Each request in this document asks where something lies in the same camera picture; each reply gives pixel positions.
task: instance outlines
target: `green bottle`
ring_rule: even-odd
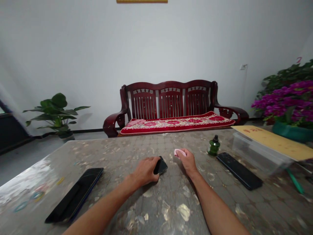
[[[218,135],[215,135],[213,140],[210,140],[210,149],[208,153],[212,156],[216,156],[221,143],[218,141]]]

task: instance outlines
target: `floral cushion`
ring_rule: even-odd
[[[217,115],[213,111],[195,116],[137,120],[138,119],[134,118],[130,120],[130,122],[121,130],[120,134],[129,135],[191,131],[227,127],[235,123],[235,120],[230,120]]]

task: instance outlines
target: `plastic storage box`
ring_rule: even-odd
[[[266,175],[286,169],[294,160],[236,132],[232,150]]]

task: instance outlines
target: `bench backrest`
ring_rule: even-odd
[[[215,87],[216,82],[206,80],[138,82],[122,87],[122,105],[127,108],[129,120],[131,114],[132,118],[146,120],[199,115],[213,110]]]

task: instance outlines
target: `purple flowers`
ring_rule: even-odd
[[[274,90],[272,94],[256,100],[251,107],[263,110],[266,117],[274,118],[286,117],[287,109],[294,107],[291,114],[293,123],[301,126],[301,123],[313,122],[313,81],[302,81]]]

